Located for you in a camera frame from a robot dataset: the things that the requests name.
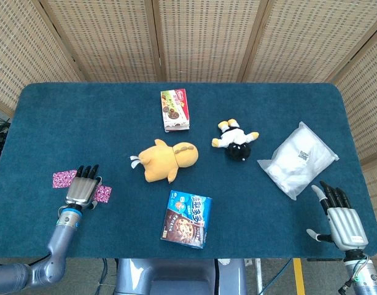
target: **table leg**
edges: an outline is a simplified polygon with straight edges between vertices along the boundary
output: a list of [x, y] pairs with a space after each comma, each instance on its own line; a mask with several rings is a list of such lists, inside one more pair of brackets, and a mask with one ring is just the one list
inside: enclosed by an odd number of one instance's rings
[[257, 294], [262, 291], [262, 269], [261, 269], [261, 259], [255, 258], [255, 273], [257, 274]]

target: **plush bear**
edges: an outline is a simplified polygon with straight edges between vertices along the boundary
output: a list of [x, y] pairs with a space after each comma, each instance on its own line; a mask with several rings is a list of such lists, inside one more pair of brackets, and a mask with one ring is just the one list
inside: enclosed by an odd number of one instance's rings
[[222, 121], [218, 124], [218, 127], [222, 132], [221, 139], [213, 138], [212, 146], [215, 148], [227, 148], [227, 152], [232, 159], [245, 161], [251, 152], [248, 143], [256, 140], [260, 134], [251, 132], [245, 135], [235, 119]]
[[175, 180], [179, 168], [192, 166], [198, 160], [198, 150], [191, 143], [178, 143], [171, 147], [162, 140], [155, 140], [155, 144], [138, 156], [130, 157], [133, 169], [139, 163], [145, 167], [147, 182], [168, 178], [171, 183]]

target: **wooden frame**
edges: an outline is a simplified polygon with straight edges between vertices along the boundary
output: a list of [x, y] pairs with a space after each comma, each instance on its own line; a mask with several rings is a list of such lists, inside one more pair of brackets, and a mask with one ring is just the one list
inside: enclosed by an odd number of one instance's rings
[[14, 111], [6, 106], [2, 101], [0, 101], [0, 111], [4, 112], [10, 118], [13, 118]]
[[81, 65], [79, 64], [79, 59], [77, 58], [75, 51], [73, 51], [72, 47], [69, 45], [68, 40], [64, 39], [65, 33], [59, 26], [58, 22], [54, 20], [53, 13], [51, 13], [50, 7], [47, 4], [46, 0], [31, 0], [31, 2], [40, 13], [40, 16], [45, 22], [47, 28], [50, 30], [52, 36], [55, 38], [63, 53], [66, 55], [67, 60], [70, 62], [70, 65], [72, 66], [78, 77], [83, 81], [89, 81], [90, 78], [88, 74], [81, 71], [81, 68], [83, 67], [81, 67]]
[[338, 76], [340, 76], [340, 74], [342, 73], [345, 73], [344, 67], [348, 64], [351, 64], [351, 59], [355, 58], [357, 54], [362, 56], [362, 51], [365, 52], [365, 48], [367, 48], [367, 43], [371, 42], [373, 38], [375, 38], [376, 32], [377, 21], [366, 32], [363, 38], [354, 46], [354, 48], [352, 48], [352, 50], [346, 55], [343, 61], [330, 73], [329, 77], [325, 80], [325, 82], [332, 82], [335, 84], [335, 79], [339, 80], [340, 78]]
[[245, 76], [247, 67], [250, 65], [250, 63], [252, 63], [254, 56], [257, 53], [258, 45], [261, 40], [263, 30], [265, 29], [266, 23], [268, 21], [272, 5], [273, 0], [261, 0], [260, 5], [258, 6], [257, 15], [255, 17], [249, 37], [249, 42], [247, 43], [247, 48], [243, 56], [242, 65], [240, 67], [238, 78], [236, 80], [237, 82], [243, 82], [244, 79], [247, 79], [247, 76]]
[[346, 73], [355, 65], [355, 63], [360, 60], [367, 52], [367, 50], [377, 42], [377, 31], [370, 40], [355, 54], [353, 59], [349, 61], [332, 79], [333, 84], [337, 84]]
[[152, 52], [153, 52], [153, 59], [154, 59], [154, 67], [156, 70], [156, 78], [157, 81], [165, 81], [165, 72], [164, 66], [161, 62], [160, 51], [163, 51], [163, 44], [162, 44], [162, 37], [161, 34], [157, 33], [157, 29], [161, 27], [160, 22], [160, 13], [158, 9], [158, 1], [157, 0], [145, 0], [145, 8], [146, 8], [146, 17], [147, 21], [149, 22], [149, 35], [150, 35], [150, 42], [152, 43]]

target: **blue tablecloth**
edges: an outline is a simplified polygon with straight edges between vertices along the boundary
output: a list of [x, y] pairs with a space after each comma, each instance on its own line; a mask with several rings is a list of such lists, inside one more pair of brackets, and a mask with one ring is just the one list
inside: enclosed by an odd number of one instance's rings
[[[189, 131], [165, 133], [160, 91], [185, 88]], [[259, 131], [246, 162], [211, 147], [217, 124], [235, 118]], [[332, 244], [311, 239], [306, 228], [329, 233], [317, 197], [306, 188], [295, 202], [259, 167], [306, 123], [340, 157], [320, 179], [342, 187], [377, 252], [377, 223], [339, 91], [331, 84], [44, 83], [20, 97], [0, 160], [0, 256], [42, 256], [67, 189], [52, 189], [52, 174], [100, 164], [112, 187], [108, 204], [86, 210], [69, 254], [108, 258], [340, 258]], [[176, 180], [147, 183], [136, 155], [160, 138], [195, 144], [197, 163]], [[213, 199], [203, 250], [160, 240], [171, 189]]]

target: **robot finger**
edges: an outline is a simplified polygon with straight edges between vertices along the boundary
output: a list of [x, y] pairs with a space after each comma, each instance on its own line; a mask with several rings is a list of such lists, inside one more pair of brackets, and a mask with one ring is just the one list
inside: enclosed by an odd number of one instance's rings
[[78, 170], [77, 170], [76, 177], [80, 177], [80, 176], [81, 176], [81, 174], [82, 174], [82, 170], [83, 170], [83, 169], [84, 169], [84, 166], [81, 165], [81, 166], [78, 168]]
[[333, 239], [332, 239], [331, 235], [317, 234], [312, 229], [306, 229], [306, 232], [308, 233], [308, 235], [310, 237], [312, 237], [313, 239], [315, 239], [315, 241], [333, 243]]
[[325, 196], [322, 189], [317, 186], [311, 186], [311, 189], [317, 194], [322, 209], [324, 209], [325, 215], [328, 215], [328, 209], [330, 208], [328, 198]]
[[336, 200], [337, 207], [341, 207], [341, 208], [344, 207], [343, 201], [341, 201], [340, 194], [337, 192], [336, 189], [332, 188], [332, 194], [333, 194], [333, 196], [334, 196], [334, 198]]
[[341, 197], [341, 201], [343, 202], [343, 207], [351, 209], [351, 204], [349, 203], [348, 197], [344, 191], [336, 187], [336, 191]]
[[333, 196], [333, 193], [332, 193], [332, 187], [331, 186], [328, 186], [325, 182], [323, 182], [323, 181], [320, 181], [319, 182], [320, 183], [320, 185], [324, 188], [324, 191], [325, 191], [325, 195], [326, 195], [326, 197], [328, 198], [328, 200], [329, 200], [329, 205], [331, 206], [331, 207], [337, 207], [337, 203], [336, 203], [336, 200], [335, 200], [335, 198], [334, 198], [334, 196]]
[[91, 169], [91, 172], [89, 173], [89, 178], [91, 178], [91, 179], [94, 179], [94, 178], [95, 178], [95, 175], [96, 175], [96, 173], [97, 173], [97, 169], [98, 169], [98, 164], [95, 165], [95, 166], [93, 167], [93, 169]]
[[85, 169], [85, 171], [84, 171], [82, 177], [87, 178], [88, 175], [89, 175], [89, 171], [90, 171], [90, 169], [91, 169], [91, 166], [86, 167], [86, 169]]

